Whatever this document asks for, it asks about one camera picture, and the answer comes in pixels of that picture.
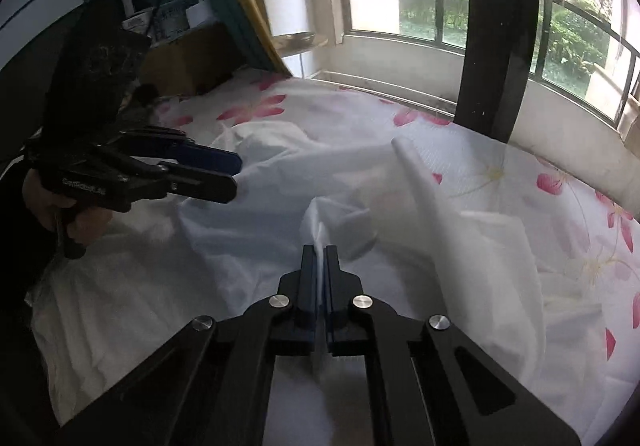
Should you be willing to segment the left hand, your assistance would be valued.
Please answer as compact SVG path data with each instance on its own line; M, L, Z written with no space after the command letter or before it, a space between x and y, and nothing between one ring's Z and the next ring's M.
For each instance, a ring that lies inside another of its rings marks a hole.
M35 170L29 170L23 182L23 198L27 209L42 227L55 229L76 244L90 246L98 240L111 223L113 212L97 206L76 209L76 200L49 192L41 184Z

